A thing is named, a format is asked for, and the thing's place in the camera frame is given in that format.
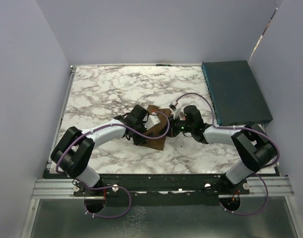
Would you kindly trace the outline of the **brown cloth napkin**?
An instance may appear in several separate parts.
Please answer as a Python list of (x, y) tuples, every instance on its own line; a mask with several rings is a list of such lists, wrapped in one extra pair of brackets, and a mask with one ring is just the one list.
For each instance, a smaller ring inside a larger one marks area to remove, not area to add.
[[(159, 111), (163, 112), (168, 118), (172, 114), (171, 110), (169, 108), (161, 109), (155, 105), (149, 105), (147, 108), (147, 111), (149, 113)], [(150, 130), (148, 130), (144, 135), (150, 136), (150, 137), (158, 137), (164, 134), (164, 132), (167, 129), (167, 119), (162, 114), (157, 114), (159, 120), (161, 121), (158, 125), (152, 127)], [(164, 150), (166, 137), (162, 137), (160, 139), (147, 139), (147, 143), (140, 145), (142, 147), (147, 147), (159, 151)]]

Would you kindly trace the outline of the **copper iridescent fork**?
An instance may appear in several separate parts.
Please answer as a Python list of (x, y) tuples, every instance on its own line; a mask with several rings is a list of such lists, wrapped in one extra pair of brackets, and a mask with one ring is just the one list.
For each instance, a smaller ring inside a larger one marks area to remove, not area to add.
[(182, 120), (185, 120), (185, 115), (184, 115), (183, 112), (180, 113), (180, 118), (181, 118)]

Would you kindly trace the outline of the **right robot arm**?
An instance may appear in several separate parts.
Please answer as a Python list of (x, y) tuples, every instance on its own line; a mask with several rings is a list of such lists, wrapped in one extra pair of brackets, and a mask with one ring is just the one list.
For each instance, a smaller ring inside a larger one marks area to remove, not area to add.
[(194, 105), (185, 107), (183, 113), (184, 119), (176, 115), (169, 117), (168, 137), (189, 133), (195, 141), (202, 144), (234, 146), (240, 156), (240, 160), (221, 176), (219, 191), (233, 193), (242, 180), (269, 166), (269, 162), (280, 155), (274, 142), (255, 123), (233, 128), (207, 124)]

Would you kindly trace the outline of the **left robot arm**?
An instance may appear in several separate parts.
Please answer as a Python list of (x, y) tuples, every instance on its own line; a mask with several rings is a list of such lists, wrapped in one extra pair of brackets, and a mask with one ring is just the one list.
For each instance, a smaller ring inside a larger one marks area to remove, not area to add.
[(101, 178), (88, 165), (93, 150), (114, 139), (141, 139), (137, 132), (147, 131), (145, 124), (149, 115), (146, 109), (135, 105), (129, 113), (116, 116), (101, 126), (84, 130), (72, 126), (59, 140), (50, 158), (58, 166), (57, 170), (84, 183), (90, 195), (98, 195), (102, 190)]

